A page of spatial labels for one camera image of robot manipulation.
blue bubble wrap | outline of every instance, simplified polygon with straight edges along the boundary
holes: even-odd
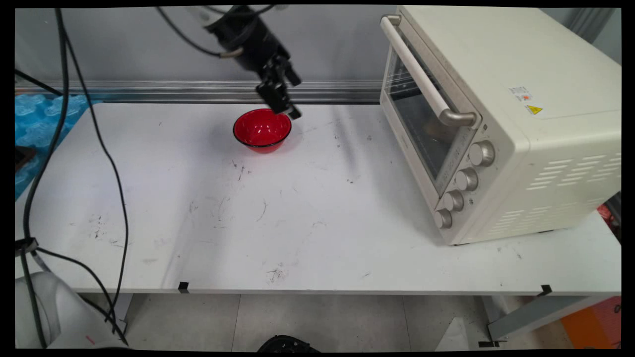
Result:
[[[101,102],[101,100],[96,100],[93,101],[93,104]],[[57,145],[60,145],[86,109],[88,109],[88,101],[85,95],[69,98],[64,127]],[[18,95],[15,97],[15,145],[36,149],[35,157],[15,174],[16,201],[39,171],[61,113],[62,97],[53,100],[47,100],[43,95]]]

oven door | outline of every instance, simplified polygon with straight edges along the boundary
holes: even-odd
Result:
[[[481,116],[404,17],[387,15],[381,27],[391,49],[380,103],[434,211]]]

gray floor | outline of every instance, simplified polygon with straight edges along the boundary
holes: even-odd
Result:
[[[479,350],[487,317],[477,297],[135,294],[126,338],[155,350],[248,352],[291,335],[322,352],[433,351],[454,317],[464,319],[470,350]],[[542,348],[572,348],[560,322],[501,347]]]

yellow warning sticker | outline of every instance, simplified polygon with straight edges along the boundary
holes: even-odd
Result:
[[[525,107],[526,107],[527,109],[529,109],[529,111],[530,111],[533,115],[536,115],[536,114],[540,113],[540,111],[542,110],[542,108],[534,107],[533,105],[526,105]]]

oven knob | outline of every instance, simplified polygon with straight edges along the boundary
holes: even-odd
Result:
[[[458,190],[446,192],[443,195],[443,206],[448,211],[460,211],[463,209],[463,195]]]
[[[488,140],[475,142],[470,146],[468,157],[474,166],[490,166],[494,162],[494,146]]]
[[[438,210],[434,212],[434,223],[438,229],[450,228],[452,226],[452,215],[448,210]]]
[[[478,176],[473,168],[468,167],[457,172],[454,182],[461,191],[474,191],[478,186]]]

